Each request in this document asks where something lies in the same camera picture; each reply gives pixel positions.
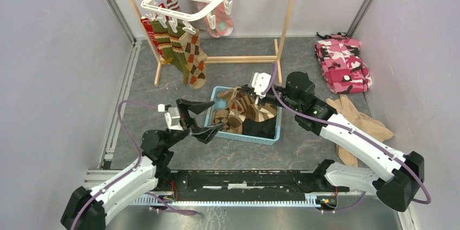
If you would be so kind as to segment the beige argyle sock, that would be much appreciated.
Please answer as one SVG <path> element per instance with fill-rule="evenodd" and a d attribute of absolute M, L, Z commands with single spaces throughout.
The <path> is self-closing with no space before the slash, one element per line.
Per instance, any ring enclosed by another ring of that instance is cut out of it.
<path fill-rule="evenodd" d="M 226 109 L 229 111 L 228 121 L 232 126 L 241 125 L 245 119 L 244 108 L 242 104 L 242 97 L 238 97 L 238 90 L 241 89 L 241 86 L 234 88 L 226 89 L 221 92 L 222 99 L 225 99 L 227 102 Z"/>
<path fill-rule="evenodd" d="M 189 71 L 188 83 L 193 89 L 199 89 L 206 83 L 206 59 L 207 54 L 201 48 L 199 32 L 191 34 L 185 32 L 180 37 L 180 43 L 184 51 L 186 67 Z"/>

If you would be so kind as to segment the brown striped sock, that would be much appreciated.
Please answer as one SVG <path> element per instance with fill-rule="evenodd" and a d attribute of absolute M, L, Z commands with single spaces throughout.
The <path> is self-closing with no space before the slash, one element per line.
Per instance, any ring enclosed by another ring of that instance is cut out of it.
<path fill-rule="evenodd" d="M 271 104 L 257 105 L 255 100 L 249 96 L 243 96 L 242 104 L 245 106 L 244 113 L 246 118 L 254 122 L 264 122 L 274 118 L 278 114 L 278 109 Z"/>

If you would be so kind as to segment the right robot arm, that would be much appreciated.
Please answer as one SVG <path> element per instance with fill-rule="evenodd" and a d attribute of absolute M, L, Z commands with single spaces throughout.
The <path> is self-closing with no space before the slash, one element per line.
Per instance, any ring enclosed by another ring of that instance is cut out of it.
<path fill-rule="evenodd" d="M 307 73 L 290 73 L 284 86 L 275 85 L 274 76 L 274 73 L 253 73 L 249 83 L 239 90 L 253 97 L 257 106 L 268 103 L 291 111 L 300 127 L 343 147 L 367 165 L 359 168 L 322 162 L 313 176 L 318 190 L 327 191 L 332 186 L 360 190 L 376 195 L 398 212 L 406 211 L 412 202 L 431 203 L 424 184 L 422 155 L 415 151 L 405 154 L 353 125 L 315 96 L 315 84 Z"/>

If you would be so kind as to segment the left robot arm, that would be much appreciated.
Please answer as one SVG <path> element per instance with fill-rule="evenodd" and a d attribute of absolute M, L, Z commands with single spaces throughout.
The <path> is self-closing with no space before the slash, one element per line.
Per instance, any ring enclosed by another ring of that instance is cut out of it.
<path fill-rule="evenodd" d="M 65 229 L 105 229 L 123 209 L 151 190 L 165 190 L 170 185 L 168 164 L 174 153 L 169 149 L 188 136 L 207 144 L 223 125 L 200 127 L 190 114 L 200 114 L 214 101 L 189 101 L 182 98 L 176 105 L 158 104 L 152 109 L 162 112 L 167 128 L 148 130 L 141 145 L 135 145 L 137 158 L 110 179 L 92 187 L 72 192 L 60 222 Z"/>

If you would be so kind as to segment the green striped sock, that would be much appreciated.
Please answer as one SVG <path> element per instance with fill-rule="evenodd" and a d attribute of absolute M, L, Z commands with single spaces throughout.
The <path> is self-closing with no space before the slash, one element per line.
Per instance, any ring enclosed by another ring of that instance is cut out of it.
<path fill-rule="evenodd" d="M 161 50 L 164 59 L 163 62 L 172 63 L 175 54 L 171 45 L 168 28 L 164 27 L 159 21 L 151 21 L 150 24 L 154 32 L 154 38 Z"/>
<path fill-rule="evenodd" d="M 175 59 L 178 61 L 178 69 L 182 72 L 182 82 L 183 85 L 186 86 L 188 84 L 188 77 L 190 72 L 188 70 L 184 49 L 181 44 L 181 38 L 183 38 L 186 32 L 182 30 L 182 24 L 177 25 L 176 31 L 173 30 L 171 24 L 169 23 L 167 24 L 167 27 L 170 43 L 175 54 Z"/>

